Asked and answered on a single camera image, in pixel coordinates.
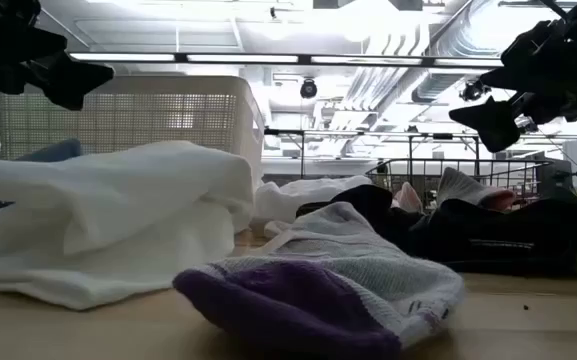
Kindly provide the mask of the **blue sock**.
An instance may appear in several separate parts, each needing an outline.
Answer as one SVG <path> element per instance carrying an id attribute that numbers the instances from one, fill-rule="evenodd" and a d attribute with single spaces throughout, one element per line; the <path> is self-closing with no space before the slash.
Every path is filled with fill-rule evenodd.
<path id="1" fill-rule="evenodd" d="M 27 162 L 60 162 L 83 154 L 82 145 L 77 139 L 67 139 L 51 144 L 32 153 L 17 158 Z"/>

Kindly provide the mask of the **grey sock pink stripes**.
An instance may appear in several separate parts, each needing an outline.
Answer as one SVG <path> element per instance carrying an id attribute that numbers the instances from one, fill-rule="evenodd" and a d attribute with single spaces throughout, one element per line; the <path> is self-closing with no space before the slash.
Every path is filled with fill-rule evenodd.
<path id="1" fill-rule="evenodd" d="M 485 186 L 463 172 L 447 167 L 439 182 L 437 204 L 457 199 L 485 209 L 504 211 L 512 206 L 515 197 L 511 190 Z"/>

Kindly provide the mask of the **black Puma underwear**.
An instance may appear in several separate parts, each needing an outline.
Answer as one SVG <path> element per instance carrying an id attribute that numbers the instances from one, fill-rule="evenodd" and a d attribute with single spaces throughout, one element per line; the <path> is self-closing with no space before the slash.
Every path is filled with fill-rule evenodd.
<path id="1" fill-rule="evenodd" d="M 422 214 L 393 207 L 390 194 L 375 185 L 360 185 L 329 201 L 304 204 L 296 215 L 347 202 L 378 235 L 408 255 L 457 272 L 561 276 L 573 271 L 576 197 L 541 199 L 507 213 L 449 199 Z"/>

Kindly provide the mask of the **grey sock pink toe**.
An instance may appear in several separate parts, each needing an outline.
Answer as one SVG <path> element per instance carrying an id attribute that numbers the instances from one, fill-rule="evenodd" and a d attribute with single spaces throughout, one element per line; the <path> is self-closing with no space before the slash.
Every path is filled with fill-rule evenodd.
<path id="1" fill-rule="evenodd" d="M 395 193 L 394 200 L 398 206 L 410 213 L 421 213 L 423 204 L 415 189 L 409 182 L 404 182 L 401 188 Z"/>

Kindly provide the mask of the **small white cloth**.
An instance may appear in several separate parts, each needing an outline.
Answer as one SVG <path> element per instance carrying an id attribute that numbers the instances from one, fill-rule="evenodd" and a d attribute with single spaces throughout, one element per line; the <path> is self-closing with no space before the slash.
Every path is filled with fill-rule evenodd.
<path id="1" fill-rule="evenodd" d="M 253 213 L 238 155 L 186 141 L 0 160 L 0 292 L 74 310 L 166 289 L 230 254 Z"/>

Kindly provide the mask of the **large white shirt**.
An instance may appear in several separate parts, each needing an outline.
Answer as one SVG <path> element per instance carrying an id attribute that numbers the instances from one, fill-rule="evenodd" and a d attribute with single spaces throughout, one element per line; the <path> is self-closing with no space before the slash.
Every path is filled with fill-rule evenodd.
<path id="1" fill-rule="evenodd" d="M 372 181 L 363 175 L 296 180 L 283 186 L 275 182 L 264 183 L 254 193 L 254 214 L 250 227 L 260 234 L 270 221 L 293 223 L 300 206 L 327 202 L 345 190 L 371 183 Z"/>

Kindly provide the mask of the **white plastic laundry basket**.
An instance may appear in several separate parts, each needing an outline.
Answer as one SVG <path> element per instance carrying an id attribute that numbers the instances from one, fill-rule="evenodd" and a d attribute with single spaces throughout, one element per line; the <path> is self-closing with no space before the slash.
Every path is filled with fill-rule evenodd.
<path id="1" fill-rule="evenodd" d="M 184 140 L 247 159 L 259 185 L 264 117 L 248 82 L 236 76 L 120 76 L 71 111 L 40 90 L 0 96 L 0 157 L 14 159 L 67 139 L 84 153 Z"/>

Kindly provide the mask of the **long ceiling light strip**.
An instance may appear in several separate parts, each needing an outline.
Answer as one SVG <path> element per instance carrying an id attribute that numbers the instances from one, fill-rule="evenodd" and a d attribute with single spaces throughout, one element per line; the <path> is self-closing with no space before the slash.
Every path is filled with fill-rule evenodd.
<path id="1" fill-rule="evenodd" d="M 421 67 L 448 69 L 494 69 L 498 58 L 367 56 L 256 53 L 110 53 L 72 52 L 77 60 L 96 63 L 174 63 L 200 65 L 297 65 L 358 67 Z"/>

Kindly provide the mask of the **black-framed background table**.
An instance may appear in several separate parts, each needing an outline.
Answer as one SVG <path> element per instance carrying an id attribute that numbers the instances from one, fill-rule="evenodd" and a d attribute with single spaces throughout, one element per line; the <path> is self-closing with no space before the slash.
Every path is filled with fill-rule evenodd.
<path id="1" fill-rule="evenodd" d="M 542 132 L 534 134 L 520 134 L 519 137 L 511 142 L 509 145 L 503 147 L 488 146 L 484 143 L 481 136 L 475 133 L 415 133 L 415 132 L 371 132 L 371 131 L 323 131 L 323 130 L 296 130 L 296 129 L 271 129 L 266 127 L 263 130 L 265 136 L 272 137 L 286 137 L 294 140 L 299 138 L 296 142 L 300 154 L 298 156 L 291 156 L 291 159 L 298 159 L 300 161 L 300 174 L 306 175 L 305 160 L 306 143 L 314 138 L 322 138 L 324 140 L 341 141 L 347 139 L 348 142 L 354 142 L 357 139 L 370 138 L 374 144 L 369 145 L 372 151 L 378 147 L 383 147 L 386 143 L 406 143 L 408 146 L 405 161 L 411 163 L 415 151 L 415 143 L 437 142 L 437 143 L 461 143 L 467 150 L 475 154 L 475 159 L 481 159 L 481 149 L 486 148 L 489 152 L 496 153 L 505 151 L 513 146 L 517 147 L 523 143 L 536 143 L 540 145 L 550 145 L 557 147 L 565 141 L 577 140 L 577 135 L 570 134 L 545 134 Z"/>

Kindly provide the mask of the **grey striped purple-toed sock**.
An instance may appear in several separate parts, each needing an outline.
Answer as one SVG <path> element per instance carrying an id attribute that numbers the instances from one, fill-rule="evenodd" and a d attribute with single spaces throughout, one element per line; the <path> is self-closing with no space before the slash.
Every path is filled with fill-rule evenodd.
<path id="1" fill-rule="evenodd" d="M 442 329 L 464 281 L 379 236 L 348 203 L 298 218 L 259 249 L 173 280 L 210 323 L 258 347 L 396 360 Z"/>

